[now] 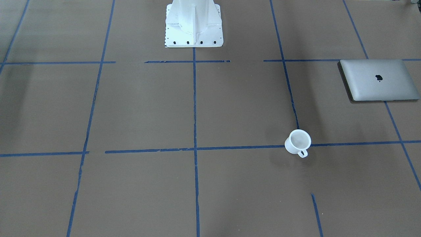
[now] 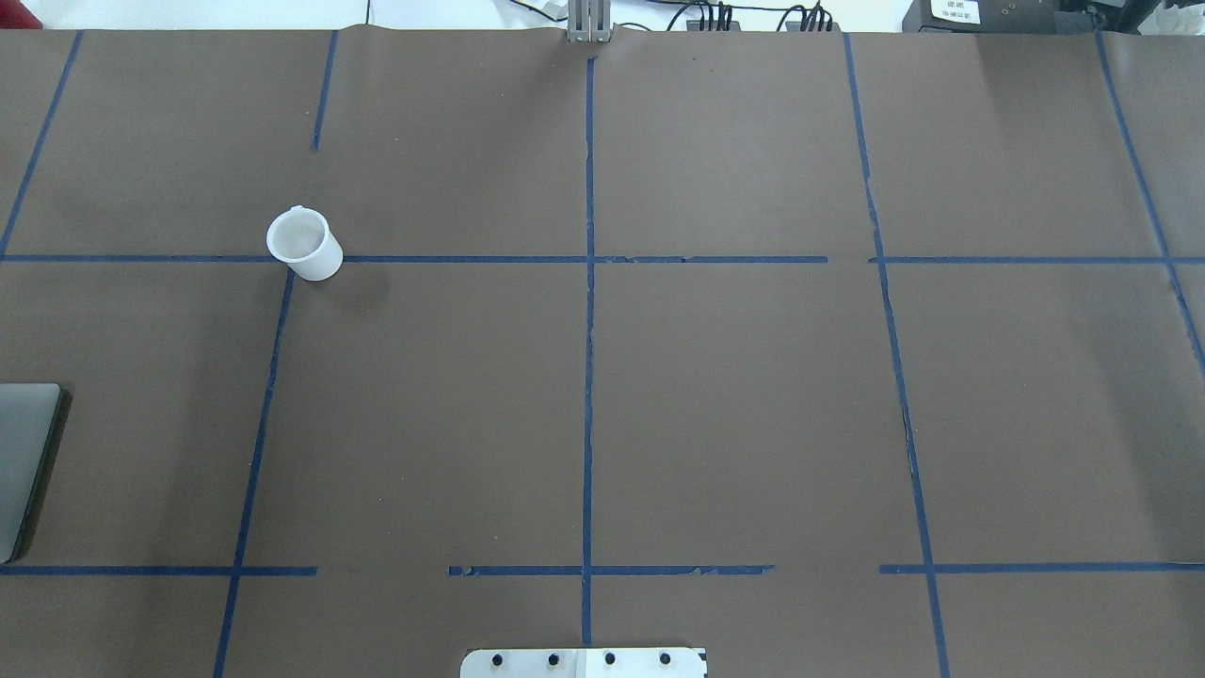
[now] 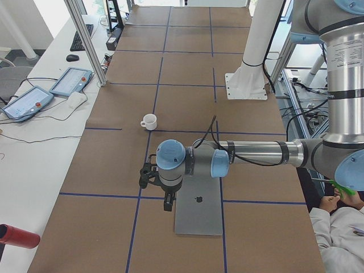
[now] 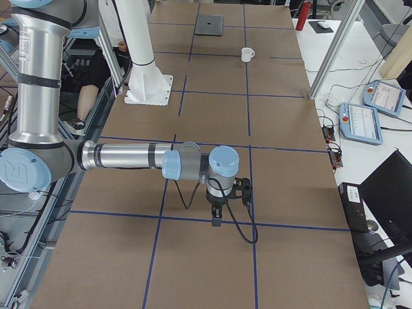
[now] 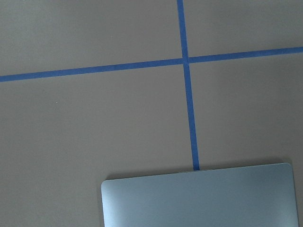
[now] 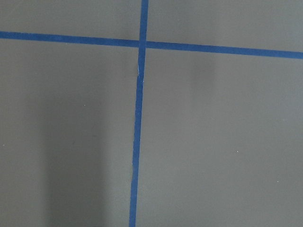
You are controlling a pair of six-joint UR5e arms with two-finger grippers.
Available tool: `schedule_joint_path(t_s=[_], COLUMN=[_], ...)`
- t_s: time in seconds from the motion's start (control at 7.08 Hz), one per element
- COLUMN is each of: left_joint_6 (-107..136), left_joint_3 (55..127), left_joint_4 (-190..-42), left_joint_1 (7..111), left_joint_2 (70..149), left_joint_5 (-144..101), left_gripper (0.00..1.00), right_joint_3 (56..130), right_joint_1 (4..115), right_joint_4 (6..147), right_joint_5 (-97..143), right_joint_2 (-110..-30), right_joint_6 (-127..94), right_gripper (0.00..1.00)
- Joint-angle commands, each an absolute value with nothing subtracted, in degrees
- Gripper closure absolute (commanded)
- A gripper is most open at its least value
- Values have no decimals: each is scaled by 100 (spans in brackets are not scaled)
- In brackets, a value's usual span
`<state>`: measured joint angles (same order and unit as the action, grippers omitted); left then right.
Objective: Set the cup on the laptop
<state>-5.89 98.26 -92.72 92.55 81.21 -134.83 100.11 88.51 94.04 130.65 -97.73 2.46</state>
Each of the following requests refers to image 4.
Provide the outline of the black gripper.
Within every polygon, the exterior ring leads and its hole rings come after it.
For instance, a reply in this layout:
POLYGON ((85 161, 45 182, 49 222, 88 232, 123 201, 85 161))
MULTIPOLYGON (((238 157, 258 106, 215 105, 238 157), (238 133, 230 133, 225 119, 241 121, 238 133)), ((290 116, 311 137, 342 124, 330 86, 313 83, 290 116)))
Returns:
POLYGON ((223 206, 227 203, 227 199, 224 197, 213 196, 209 191, 206 193, 207 201, 212 206, 212 226, 221 226, 221 215, 223 214, 223 206))

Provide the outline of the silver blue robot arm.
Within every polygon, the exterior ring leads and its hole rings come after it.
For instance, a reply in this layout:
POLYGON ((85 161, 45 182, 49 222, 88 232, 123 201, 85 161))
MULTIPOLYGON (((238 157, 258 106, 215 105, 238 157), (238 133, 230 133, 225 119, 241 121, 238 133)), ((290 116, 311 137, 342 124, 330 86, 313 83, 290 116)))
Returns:
POLYGON ((102 26, 96 1, 13 1, 19 25, 17 128, 1 153, 1 180, 18 192, 33 192, 77 171, 95 168, 159 169, 164 178, 207 186, 212 225, 235 197, 239 155, 229 146, 201 152, 192 142, 97 144, 65 140, 57 132, 62 48, 66 36, 97 37, 102 26))

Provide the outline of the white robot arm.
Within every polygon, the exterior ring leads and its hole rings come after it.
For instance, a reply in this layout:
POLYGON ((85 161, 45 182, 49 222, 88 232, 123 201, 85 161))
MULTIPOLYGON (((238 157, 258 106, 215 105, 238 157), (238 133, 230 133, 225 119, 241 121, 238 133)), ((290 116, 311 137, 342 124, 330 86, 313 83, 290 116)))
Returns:
POLYGON ((166 106, 169 102, 173 76, 164 75, 155 62, 147 23, 147 1, 116 1, 133 67, 128 81, 126 104, 166 106))

